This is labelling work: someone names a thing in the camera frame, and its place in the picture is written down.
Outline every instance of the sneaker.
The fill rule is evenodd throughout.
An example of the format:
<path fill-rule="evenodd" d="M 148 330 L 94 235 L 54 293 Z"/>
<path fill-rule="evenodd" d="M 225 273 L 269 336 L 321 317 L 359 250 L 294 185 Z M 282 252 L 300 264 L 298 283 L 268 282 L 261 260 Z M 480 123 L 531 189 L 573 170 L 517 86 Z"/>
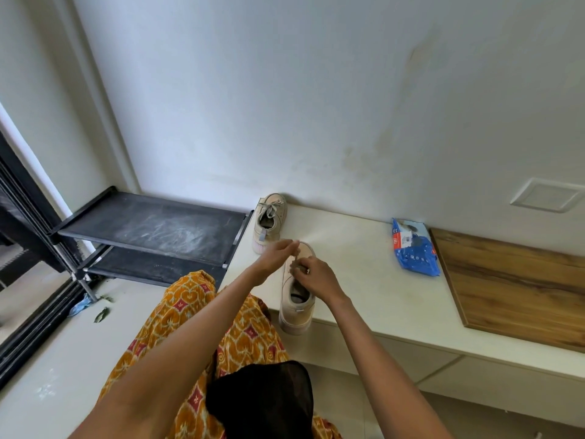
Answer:
<path fill-rule="evenodd" d="M 299 245 L 299 255 L 296 258 L 314 256 L 315 252 L 307 243 Z M 315 296 L 301 285 L 289 272 L 295 257 L 290 256 L 284 262 L 284 277 L 282 278 L 282 298 L 280 300 L 280 314 L 278 323 L 285 333 L 299 335 L 309 329 L 315 307 Z"/>
<path fill-rule="evenodd" d="M 254 216 L 252 249 L 256 254 L 262 254 L 268 244 L 280 240 L 280 229 L 287 218 L 287 200 L 276 192 L 261 198 Z"/>

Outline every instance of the orange patterned skirt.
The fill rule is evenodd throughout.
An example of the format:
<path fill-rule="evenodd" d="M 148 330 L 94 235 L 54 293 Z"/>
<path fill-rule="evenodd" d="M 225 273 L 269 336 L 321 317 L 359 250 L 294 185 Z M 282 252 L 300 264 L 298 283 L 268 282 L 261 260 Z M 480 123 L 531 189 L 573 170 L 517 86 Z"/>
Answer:
<path fill-rule="evenodd" d="M 128 367 L 214 298 L 215 280 L 202 270 L 189 273 L 168 287 L 163 300 L 150 314 L 110 373 L 99 398 L 103 398 L 112 384 L 124 376 Z M 205 406 L 207 386 L 212 380 L 252 363 L 280 363 L 288 360 L 289 355 L 270 323 L 268 308 L 260 299 L 248 295 L 189 397 L 179 408 L 167 438 L 225 439 L 222 424 L 208 413 Z M 313 416 L 312 431 L 316 439 L 341 438 L 337 428 L 319 416 Z"/>

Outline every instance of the white countertop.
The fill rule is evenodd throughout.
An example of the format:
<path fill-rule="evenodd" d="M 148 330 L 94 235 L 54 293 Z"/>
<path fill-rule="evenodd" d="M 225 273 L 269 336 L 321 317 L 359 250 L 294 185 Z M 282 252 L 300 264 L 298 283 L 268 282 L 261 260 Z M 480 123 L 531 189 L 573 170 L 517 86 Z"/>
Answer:
<path fill-rule="evenodd" d="M 240 241 L 222 287 L 258 257 L 252 250 L 254 218 Z M 384 222 L 289 205 L 283 239 L 309 243 L 335 271 L 345 293 L 379 335 L 448 351 L 585 379 L 585 354 L 464 328 L 444 275 L 428 277 L 400 268 Z M 253 295 L 279 310 L 283 269 Z M 335 324 L 317 300 L 314 320 Z"/>

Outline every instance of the blue bag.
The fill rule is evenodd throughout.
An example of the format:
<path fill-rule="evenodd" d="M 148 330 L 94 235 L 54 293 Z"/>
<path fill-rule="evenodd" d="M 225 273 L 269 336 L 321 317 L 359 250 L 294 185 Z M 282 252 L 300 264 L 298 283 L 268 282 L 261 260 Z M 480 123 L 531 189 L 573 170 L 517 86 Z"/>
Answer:
<path fill-rule="evenodd" d="M 402 268 L 428 276 L 441 274 L 435 248 L 423 223 L 392 219 L 392 244 Z"/>

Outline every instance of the person's left hand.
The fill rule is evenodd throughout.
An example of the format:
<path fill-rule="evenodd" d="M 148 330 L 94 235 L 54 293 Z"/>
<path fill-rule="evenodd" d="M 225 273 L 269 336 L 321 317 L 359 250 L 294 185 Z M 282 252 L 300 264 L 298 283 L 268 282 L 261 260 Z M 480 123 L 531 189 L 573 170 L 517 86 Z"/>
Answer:
<path fill-rule="evenodd" d="M 256 285 L 262 285 L 268 276 L 280 268 L 289 256 L 298 254 L 299 241 L 283 239 L 270 243 L 262 255 L 256 260 L 250 269 L 254 273 Z"/>

